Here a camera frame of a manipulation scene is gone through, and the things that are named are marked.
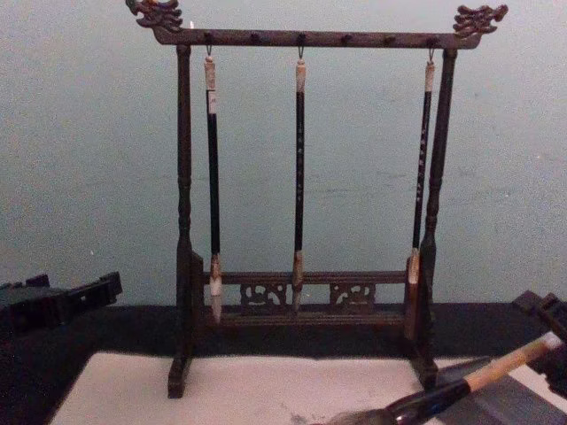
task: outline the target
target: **top crossbar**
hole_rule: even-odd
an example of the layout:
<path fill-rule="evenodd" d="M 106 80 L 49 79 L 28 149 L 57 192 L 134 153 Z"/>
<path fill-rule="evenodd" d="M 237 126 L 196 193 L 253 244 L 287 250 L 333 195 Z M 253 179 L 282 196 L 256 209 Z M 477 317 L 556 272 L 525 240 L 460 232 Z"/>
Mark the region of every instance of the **top crossbar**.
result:
<path fill-rule="evenodd" d="M 508 6 L 496 9 L 461 6 L 454 17 L 454 33 L 376 33 L 336 31 L 271 31 L 181 28 L 177 0 L 126 0 L 132 13 L 142 13 L 137 22 L 148 27 L 161 44 L 270 47 L 358 47 L 386 49 L 475 49 L 483 34 L 496 30 L 492 20 L 501 21 Z"/>

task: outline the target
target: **carved wooden panel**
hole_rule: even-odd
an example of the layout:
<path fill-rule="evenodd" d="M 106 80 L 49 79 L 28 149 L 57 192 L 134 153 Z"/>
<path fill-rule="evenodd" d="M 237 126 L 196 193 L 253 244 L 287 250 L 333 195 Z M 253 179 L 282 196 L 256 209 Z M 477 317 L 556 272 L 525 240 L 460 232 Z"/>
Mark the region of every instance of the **carved wooden panel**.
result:
<path fill-rule="evenodd" d="M 334 283 L 330 286 L 331 306 L 341 313 L 371 313 L 376 295 L 376 285 Z"/>
<path fill-rule="evenodd" d="M 240 285 L 243 314 L 278 314 L 286 310 L 285 285 Z"/>
<path fill-rule="evenodd" d="M 177 0 L 160 2 L 157 0 L 126 0 L 126 5 L 134 15 L 142 13 L 143 17 L 137 20 L 140 27 L 164 28 L 170 33 L 178 33 L 182 30 L 183 20 L 181 10 L 177 9 Z"/>
<path fill-rule="evenodd" d="M 492 25 L 492 21 L 503 20 L 508 13 L 508 6 L 503 4 L 496 9 L 489 6 L 481 6 L 478 9 L 460 6 L 457 11 L 459 14 L 454 17 L 454 34 L 459 38 L 467 38 L 473 34 L 490 34 L 496 31 L 497 27 Z"/>

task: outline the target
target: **painted wall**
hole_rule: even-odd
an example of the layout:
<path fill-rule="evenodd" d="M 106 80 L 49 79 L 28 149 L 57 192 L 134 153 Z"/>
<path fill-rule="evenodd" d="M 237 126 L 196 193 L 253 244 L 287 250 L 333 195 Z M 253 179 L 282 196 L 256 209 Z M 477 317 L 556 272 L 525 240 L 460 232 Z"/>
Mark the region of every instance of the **painted wall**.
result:
<path fill-rule="evenodd" d="M 181 7 L 196 27 L 444 32 L 460 2 Z M 438 301 L 509 301 L 528 288 L 567 297 L 567 8 L 509 9 L 456 63 Z M 297 50 L 214 56 L 223 268 L 291 270 Z M 195 48 L 191 238 L 208 263 L 204 58 Z M 305 59 L 306 269 L 403 268 L 426 52 L 306 49 Z M 122 1 L 0 5 L 0 282 L 45 272 L 70 287 L 119 270 L 122 303 L 174 303 L 175 72 L 174 48 Z"/>

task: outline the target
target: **large brush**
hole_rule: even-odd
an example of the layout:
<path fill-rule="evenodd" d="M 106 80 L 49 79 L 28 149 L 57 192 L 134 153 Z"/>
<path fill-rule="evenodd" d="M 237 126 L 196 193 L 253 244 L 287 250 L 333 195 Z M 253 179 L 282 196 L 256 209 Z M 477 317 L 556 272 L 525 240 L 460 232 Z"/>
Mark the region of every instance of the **large brush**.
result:
<path fill-rule="evenodd" d="M 342 413 L 325 425 L 419 425 L 443 412 L 471 392 L 563 345 L 553 332 L 524 345 L 455 382 L 401 398 L 384 409 Z"/>

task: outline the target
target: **carved dragon finial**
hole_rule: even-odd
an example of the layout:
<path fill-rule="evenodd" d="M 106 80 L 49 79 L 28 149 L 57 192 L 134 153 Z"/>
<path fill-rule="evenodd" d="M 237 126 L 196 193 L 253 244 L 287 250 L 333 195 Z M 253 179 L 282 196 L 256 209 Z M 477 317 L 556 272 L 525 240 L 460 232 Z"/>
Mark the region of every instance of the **carved dragon finial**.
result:
<path fill-rule="evenodd" d="M 141 12 L 144 17 L 136 22 L 144 28 L 161 27 L 170 33 L 178 33 L 182 30 L 183 20 L 179 18 L 181 11 L 177 9 L 177 0 L 169 0 L 161 3 L 159 0 L 126 0 L 126 6 L 136 16 Z"/>
<path fill-rule="evenodd" d="M 458 15 L 454 17 L 456 24 L 453 25 L 454 34 L 459 38 L 467 38 L 473 34 L 490 34 L 496 31 L 492 20 L 500 22 L 508 12 L 508 6 L 503 4 L 493 9 L 489 6 L 481 6 L 478 9 L 470 9 L 460 6 Z"/>

